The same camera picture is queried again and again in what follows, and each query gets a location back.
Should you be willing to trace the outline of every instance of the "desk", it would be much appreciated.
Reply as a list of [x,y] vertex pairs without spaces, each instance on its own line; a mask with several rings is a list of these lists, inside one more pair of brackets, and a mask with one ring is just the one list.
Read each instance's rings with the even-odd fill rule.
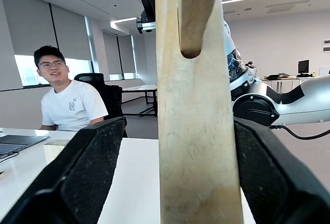
[[[126,113],[124,116],[154,116],[157,117],[157,85],[143,85],[143,86],[133,86],[133,87],[128,87],[123,89],[123,93],[128,93],[128,92],[144,92],[145,96],[145,103],[146,105],[152,104],[152,107],[149,107],[139,113]],[[153,101],[149,102],[148,101],[148,92],[152,92],[153,94]],[[155,113],[154,114],[148,114],[146,112],[153,110]]]
[[296,86],[300,85],[301,83],[308,81],[310,79],[314,79],[317,77],[297,77],[297,76],[289,76],[287,78],[279,78],[279,79],[274,79],[274,80],[268,80],[268,79],[262,79],[263,82],[265,82],[266,84],[268,84],[270,87],[273,88],[273,82],[276,82],[276,92],[277,93],[283,93],[282,92],[282,88],[283,88],[283,82],[286,81],[291,81],[291,89],[287,89],[286,92],[291,91],[293,88],[295,88]]
[[[0,129],[5,134],[71,139],[75,132]],[[42,143],[0,164],[0,220],[46,166]],[[245,224],[255,224],[242,193]],[[98,224],[160,224],[158,141],[123,138],[113,182]]]

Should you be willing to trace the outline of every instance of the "printed graphic on shirt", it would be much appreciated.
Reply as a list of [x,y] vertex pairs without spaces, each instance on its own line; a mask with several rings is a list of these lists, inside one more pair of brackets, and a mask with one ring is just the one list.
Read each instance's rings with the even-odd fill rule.
[[69,110],[74,110],[74,102],[69,103]]

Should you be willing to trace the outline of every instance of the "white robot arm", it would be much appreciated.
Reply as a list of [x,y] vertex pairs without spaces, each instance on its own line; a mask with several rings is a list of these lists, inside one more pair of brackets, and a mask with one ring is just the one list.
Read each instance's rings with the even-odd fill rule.
[[276,93],[246,67],[224,23],[230,90],[235,117],[262,125],[330,121],[330,76],[306,81],[288,93]]

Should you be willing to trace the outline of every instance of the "glasses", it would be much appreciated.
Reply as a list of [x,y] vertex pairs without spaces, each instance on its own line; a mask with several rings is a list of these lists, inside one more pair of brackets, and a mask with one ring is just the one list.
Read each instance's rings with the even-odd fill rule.
[[54,67],[62,67],[64,65],[65,65],[65,62],[62,61],[62,60],[56,60],[54,62],[47,62],[47,61],[45,61],[45,62],[42,62],[42,63],[39,64],[39,66],[41,68],[45,68],[45,69],[49,69],[52,66],[54,66]]

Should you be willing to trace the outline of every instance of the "white t-shirt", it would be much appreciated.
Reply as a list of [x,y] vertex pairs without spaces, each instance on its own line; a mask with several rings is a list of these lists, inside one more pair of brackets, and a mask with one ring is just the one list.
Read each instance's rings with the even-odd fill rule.
[[71,81],[61,91],[51,89],[41,100],[42,124],[58,125],[58,130],[78,131],[91,120],[108,115],[99,92],[91,85]]

